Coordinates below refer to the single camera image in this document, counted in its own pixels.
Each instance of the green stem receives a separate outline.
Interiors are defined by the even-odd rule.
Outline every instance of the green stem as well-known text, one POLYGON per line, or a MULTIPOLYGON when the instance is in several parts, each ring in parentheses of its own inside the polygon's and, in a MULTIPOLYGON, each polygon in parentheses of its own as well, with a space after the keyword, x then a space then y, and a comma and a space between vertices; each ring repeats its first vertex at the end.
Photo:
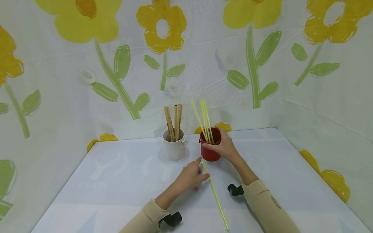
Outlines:
POLYGON ((105 57, 104 57, 104 55, 101 51, 100 44, 98 43, 97 39, 95 39, 95 47, 96 47, 97 55, 98 55, 98 58, 100 59, 102 68, 104 69, 107 77, 110 79, 112 84, 115 86, 115 88, 119 92, 119 95, 122 98, 122 101, 123 101, 124 105, 127 107, 129 113, 132 116, 132 119, 134 119, 134 120, 140 119, 141 116, 140 116, 139 112, 137 111, 137 109, 135 108, 134 103, 132 102, 128 93, 126 92, 126 90, 122 86, 122 83, 120 82, 120 80, 115 75, 112 68, 107 63, 107 61, 106 61, 106 59, 105 59, 105 57))
POLYGON ((25 119, 25 116, 22 113, 21 107, 19 106, 19 103, 18 103, 16 97, 14 96, 14 93, 13 93, 13 91, 10 88, 8 83, 4 84, 4 88, 5 88, 6 93, 8 93, 8 95, 9 95, 10 101, 12 102, 14 108, 16 109, 19 122, 21 123, 21 126, 22 126, 23 135, 24 135, 25 138, 29 138, 30 137, 30 131, 28 129, 27 121, 25 119))
POLYGON ((259 76, 258 69, 255 64, 255 53, 253 43, 253 26, 250 24, 247 29, 246 37, 246 60, 249 68, 249 74, 251 79, 251 89, 253 91, 253 108, 260 108, 260 88, 259 88, 259 76))
POLYGON ((299 76, 299 78, 294 83, 295 85, 299 86, 299 84, 301 84, 303 82, 303 80, 307 77, 307 75, 310 72, 310 69, 313 66, 313 63, 315 63, 316 58, 318 57, 318 55, 319 55, 322 47, 323 47, 323 43, 319 43, 317 45, 316 50, 313 53, 310 62, 308 63, 307 67, 304 69, 304 71, 301 74, 301 76, 299 76))
POLYGON ((167 74, 167 51, 163 52, 163 72, 162 72, 162 82, 161 91, 164 91, 166 87, 166 74, 167 74))

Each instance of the drinking straw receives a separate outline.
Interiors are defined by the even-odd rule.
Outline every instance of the drinking straw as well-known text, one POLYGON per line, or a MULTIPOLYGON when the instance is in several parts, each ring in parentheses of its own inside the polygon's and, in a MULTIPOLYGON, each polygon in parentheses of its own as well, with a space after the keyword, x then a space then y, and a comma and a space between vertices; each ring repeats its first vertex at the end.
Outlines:
MULTIPOLYGON (((209 170, 207 169, 207 166, 206 166, 205 160, 204 160, 203 158, 202 158, 202 163, 203 163, 203 165, 205 166, 206 172, 208 173, 209 170)), ((217 205, 218 205, 219 210, 220 210, 220 214, 222 215, 222 218, 223 218, 223 221, 224 221, 224 224, 225 224, 225 228, 227 229, 227 231, 229 231, 229 227, 228 227, 228 224, 227 224, 227 220, 225 219, 225 216, 224 216, 224 213, 223 213, 222 206, 220 205, 220 201, 219 201, 219 198, 217 197, 217 193, 216 193, 216 190, 215 190, 214 184, 212 183, 211 176, 210 176, 209 180, 210 180, 210 184, 211 184, 212 191, 214 192, 214 195, 215 195, 215 199, 216 199, 217 205)))
POLYGON ((207 138, 205 138, 205 139, 206 139, 206 142, 211 143, 210 142, 209 130, 206 128, 207 120, 206 120, 206 113, 205 113, 205 107, 203 105, 203 101, 201 101, 200 104, 201 104, 203 126, 204 126, 204 129, 205 129, 205 132, 207 133, 207 138))
MULTIPOLYGON (((206 137, 206 133, 204 132, 204 129, 203 129, 203 127, 202 127, 202 124, 201 124, 200 118, 198 117, 198 113, 197 113, 197 110, 196 110, 196 108, 195 108, 195 106, 194 106, 193 100, 192 100, 192 105, 193 105, 193 109, 194 109, 195 115, 197 116, 198 123, 200 124, 200 127, 201 127, 201 129, 202 129, 203 135, 204 135, 205 138, 207 138, 207 137, 206 137)), ((202 163, 203 163, 203 165, 205 166, 206 172, 208 173, 209 170, 207 169, 207 165, 206 165, 205 160, 203 159, 203 157, 202 157, 202 163)), ((218 198, 218 196, 217 196, 217 193, 216 193, 216 190, 215 190, 214 184, 212 183, 212 179, 211 179, 211 177, 209 177, 209 181, 210 181, 210 184, 211 184, 212 191, 214 192, 215 199, 216 199, 217 205, 218 205, 219 210, 220 210, 220 214, 222 215, 222 218, 223 218, 223 221, 224 221, 224 224, 225 224, 225 228, 226 228, 227 231, 229 231, 229 227, 228 227, 228 224, 227 224, 227 220, 225 219, 225 216, 224 216, 224 213, 223 213, 223 209, 222 209, 222 206, 220 205, 220 201, 219 201, 219 198, 218 198)))
POLYGON ((192 101, 192 105, 193 105, 193 109, 194 109, 194 112, 195 112, 195 115, 197 116, 197 120, 198 120, 198 123, 200 124, 200 127, 202 129, 202 133, 203 133, 203 136, 206 138, 206 132, 204 131, 203 127, 202 127, 202 124, 201 124, 201 121, 200 121, 200 118, 198 117, 198 112, 194 106, 194 103, 193 103, 193 100, 192 101))
POLYGON ((212 136, 212 130, 211 130, 211 125, 210 125, 209 112, 207 111, 206 100, 204 100, 204 104, 205 104, 205 108, 206 108, 207 121, 209 122, 209 129, 210 129, 210 134, 211 134, 212 143, 214 143, 214 137, 212 136))

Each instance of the wall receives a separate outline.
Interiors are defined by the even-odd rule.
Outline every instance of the wall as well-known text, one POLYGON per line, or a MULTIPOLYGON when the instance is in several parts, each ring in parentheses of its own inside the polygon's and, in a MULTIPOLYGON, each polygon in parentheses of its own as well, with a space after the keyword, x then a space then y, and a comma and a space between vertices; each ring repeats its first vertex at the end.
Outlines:
POLYGON ((2 3, 1 231, 31 231, 94 142, 161 136, 164 105, 194 133, 201 99, 279 128, 372 230, 372 2, 167 3, 2 3))

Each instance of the painted flower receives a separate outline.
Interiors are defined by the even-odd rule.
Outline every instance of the painted flower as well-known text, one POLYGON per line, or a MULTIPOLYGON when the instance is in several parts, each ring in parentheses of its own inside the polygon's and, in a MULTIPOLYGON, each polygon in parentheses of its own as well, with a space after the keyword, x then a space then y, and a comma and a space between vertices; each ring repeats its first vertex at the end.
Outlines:
POLYGON ((307 11, 312 14, 305 25, 304 35, 310 44, 329 39, 332 43, 344 43, 357 32, 357 22, 373 10, 372 0, 308 0, 307 11), (344 12, 333 25, 325 25, 328 9, 336 2, 344 3, 344 12))
MULTIPOLYGON (((215 124, 214 127, 216 127, 216 126, 219 126, 219 127, 223 128, 226 132, 232 131, 231 126, 229 124, 224 123, 224 122, 219 122, 219 123, 215 124)), ((201 132, 202 132, 201 127, 198 127, 198 128, 195 129, 194 134, 200 134, 201 132)))
POLYGON ((117 139, 117 137, 114 134, 103 133, 100 136, 100 140, 95 139, 95 140, 92 140, 88 144, 88 146, 87 146, 87 153, 91 150, 91 148, 93 147, 93 145, 96 142, 108 142, 108 141, 118 141, 118 139, 117 139))
POLYGON ((118 37, 115 19, 122 0, 34 0, 45 12, 56 15, 54 24, 62 38, 85 43, 96 37, 100 43, 118 37))
POLYGON ((350 199, 351 192, 347 186, 345 178, 336 171, 325 169, 320 171, 319 165, 315 158, 306 150, 299 152, 302 157, 313 167, 313 169, 323 178, 323 180, 332 188, 332 190, 342 199, 347 202, 350 199))
POLYGON ((254 28, 276 23, 282 12, 282 0, 230 0, 224 8, 223 21, 229 28, 243 28, 250 22, 254 28))
POLYGON ((23 63, 14 57, 16 43, 0 25, 0 87, 6 83, 6 77, 15 78, 23 74, 23 63))
POLYGON ((170 0, 152 0, 151 5, 140 6, 136 14, 137 22, 145 28, 145 40, 149 49, 155 54, 161 54, 167 49, 180 50, 184 45, 181 33, 187 27, 187 21, 179 6, 170 7, 170 0), (168 32, 165 38, 157 33, 157 23, 165 20, 168 32))

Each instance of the white table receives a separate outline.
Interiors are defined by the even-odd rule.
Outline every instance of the white table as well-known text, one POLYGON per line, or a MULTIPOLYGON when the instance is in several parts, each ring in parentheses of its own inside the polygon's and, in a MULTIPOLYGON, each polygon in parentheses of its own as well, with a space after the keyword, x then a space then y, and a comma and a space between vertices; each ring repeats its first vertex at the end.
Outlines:
MULTIPOLYGON (((369 233, 277 129, 229 135, 301 232, 369 233)), ((179 161, 167 158, 162 138, 96 143, 32 233, 117 233, 200 155, 198 137, 186 136, 186 156, 179 161)), ((240 185, 234 168, 223 158, 207 166, 231 232, 261 233, 244 197, 227 190, 240 185)), ((183 221, 174 229, 163 224, 161 232, 226 232, 209 182, 177 199, 170 208, 176 211, 183 221)))

